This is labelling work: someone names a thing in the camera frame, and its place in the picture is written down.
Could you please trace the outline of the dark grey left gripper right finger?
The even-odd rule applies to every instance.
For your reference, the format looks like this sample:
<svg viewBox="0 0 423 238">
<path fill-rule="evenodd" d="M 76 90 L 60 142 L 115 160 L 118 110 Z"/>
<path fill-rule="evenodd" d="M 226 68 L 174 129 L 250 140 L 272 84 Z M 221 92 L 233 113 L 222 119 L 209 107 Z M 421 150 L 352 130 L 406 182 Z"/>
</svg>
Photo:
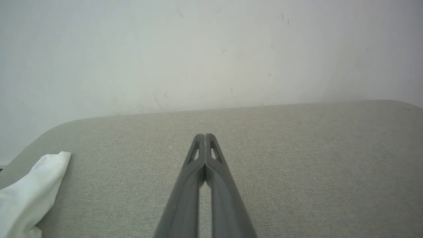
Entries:
<svg viewBox="0 0 423 238">
<path fill-rule="evenodd" d="M 213 238 L 257 238 L 214 134 L 205 135 L 206 182 L 211 189 Z"/>
</svg>

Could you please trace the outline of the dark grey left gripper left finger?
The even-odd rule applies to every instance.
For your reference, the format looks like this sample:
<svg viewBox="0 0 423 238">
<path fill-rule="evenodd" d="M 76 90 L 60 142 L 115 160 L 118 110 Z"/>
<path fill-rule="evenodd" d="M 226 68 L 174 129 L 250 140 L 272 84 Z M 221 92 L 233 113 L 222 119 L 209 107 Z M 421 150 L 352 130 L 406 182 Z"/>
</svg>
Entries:
<svg viewBox="0 0 423 238">
<path fill-rule="evenodd" d="M 205 136 L 197 134 L 154 232 L 154 238 L 199 237 L 199 190 L 205 181 Z"/>
</svg>

